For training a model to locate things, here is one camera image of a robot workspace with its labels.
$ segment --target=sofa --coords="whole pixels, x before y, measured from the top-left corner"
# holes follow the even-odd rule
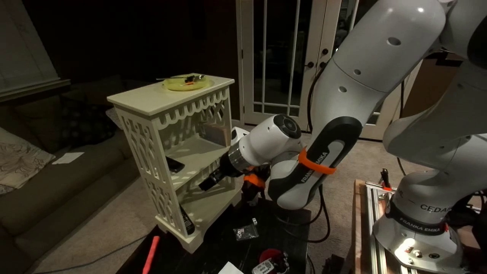
[[[65,98],[106,104],[117,88],[71,88],[0,103],[0,126],[59,156],[83,152],[68,164],[45,164],[25,185],[0,194],[0,272],[28,272],[62,238],[100,209],[138,174],[120,129],[106,139],[65,144]]]

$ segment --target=small yellow object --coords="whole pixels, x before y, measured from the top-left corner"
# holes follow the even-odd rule
[[[185,82],[187,75],[190,74],[168,77],[162,82],[162,85],[164,88],[171,91],[191,91],[191,89],[199,89],[211,85],[211,79],[206,75],[194,82]]]

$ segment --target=white stand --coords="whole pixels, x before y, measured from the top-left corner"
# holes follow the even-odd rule
[[[168,91],[161,82],[109,95],[136,161],[139,177],[156,209],[158,226],[176,235],[188,252],[206,228],[237,202],[240,185],[225,177],[208,191],[197,184],[219,165],[229,146],[229,85],[232,79],[205,75],[211,86]],[[184,164],[170,173],[165,156]],[[179,206],[196,229],[187,232]]]

